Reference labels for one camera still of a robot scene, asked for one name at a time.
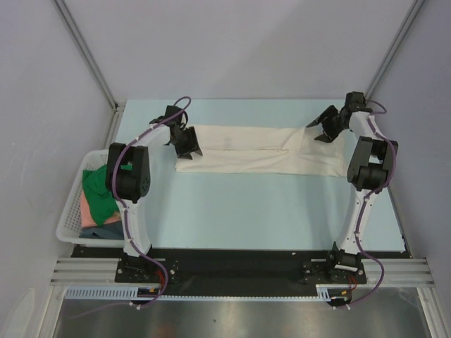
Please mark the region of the cream t shirt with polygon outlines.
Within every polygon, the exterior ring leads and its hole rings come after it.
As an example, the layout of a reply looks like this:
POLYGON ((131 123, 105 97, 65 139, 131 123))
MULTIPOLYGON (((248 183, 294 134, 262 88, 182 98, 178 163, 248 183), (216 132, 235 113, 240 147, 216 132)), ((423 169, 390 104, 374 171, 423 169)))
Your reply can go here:
POLYGON ((316 140, 313 128, 195 125, 202 155, 178 159, 179 173, 284 174, 344 177, 345 140, 316 140))

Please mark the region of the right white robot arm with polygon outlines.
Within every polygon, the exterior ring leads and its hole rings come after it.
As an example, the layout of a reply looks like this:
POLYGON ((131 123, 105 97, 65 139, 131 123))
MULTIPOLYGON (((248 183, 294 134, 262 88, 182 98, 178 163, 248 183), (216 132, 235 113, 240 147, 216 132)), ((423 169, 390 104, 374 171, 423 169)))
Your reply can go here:
POLYGON ((363 250, 363 237, 371 209, 393 177, 397 142, 389 140, 380 131, 370 108, 354 106, 338 110, 329 106, 307 126, 318 125, 322 126, 323 132, 316 141, 331 143, 345 130, 352 131, 357 137, 347 169, 351 193, 344 225, 320 270, 332 282, 346 282, 364 271, 362 258, 369 255, 363 250))

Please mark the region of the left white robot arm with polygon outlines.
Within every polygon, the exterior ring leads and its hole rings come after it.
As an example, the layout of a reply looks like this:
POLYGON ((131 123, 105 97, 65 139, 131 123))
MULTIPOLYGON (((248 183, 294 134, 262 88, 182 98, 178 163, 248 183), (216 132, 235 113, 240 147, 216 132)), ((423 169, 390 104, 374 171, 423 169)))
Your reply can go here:
POLYGON ((124 234, 123 262, 140 281, 153 278, 164 266, 148 256, 152 249, 145 225, 144 202, 152 186, 152 155, 172 144, 176 156, 193 159, 202 155, 193 126, 153 124, 128 144, 112 143, 106 167, 106 188, 112 193, 121 214, 124 234))

